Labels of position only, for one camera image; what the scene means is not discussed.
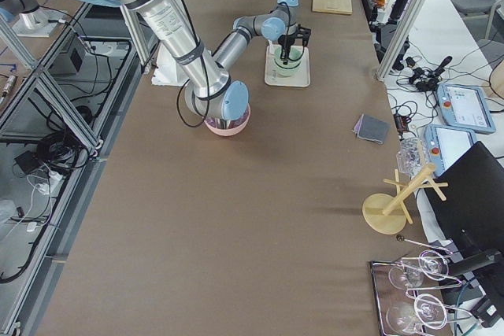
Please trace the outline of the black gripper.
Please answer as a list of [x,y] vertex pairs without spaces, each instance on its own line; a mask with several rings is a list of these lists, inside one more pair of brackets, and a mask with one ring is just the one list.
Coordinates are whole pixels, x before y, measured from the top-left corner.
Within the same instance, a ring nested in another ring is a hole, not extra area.
[[290,59],[290,47],[295,43],[295,35],[281,35],[278,38],[280,47],[280,61],[281,64],[287,66]]

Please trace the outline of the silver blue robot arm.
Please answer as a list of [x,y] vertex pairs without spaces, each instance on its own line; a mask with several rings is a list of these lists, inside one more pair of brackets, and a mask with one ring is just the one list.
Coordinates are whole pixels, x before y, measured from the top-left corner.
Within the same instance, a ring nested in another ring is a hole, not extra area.
[[230,69],[254,37],[287,41],[297,33],[297,15],[298,0],[277,0],[270,13],[236,19],[232,32],[213,52],[213,59],[224,69]]
[[215,62],[176,0],[79,0],[101,6],[125,6],[148,24],[188,78],[187,107],[195,114],[226,121],[247,110],[249,92]]

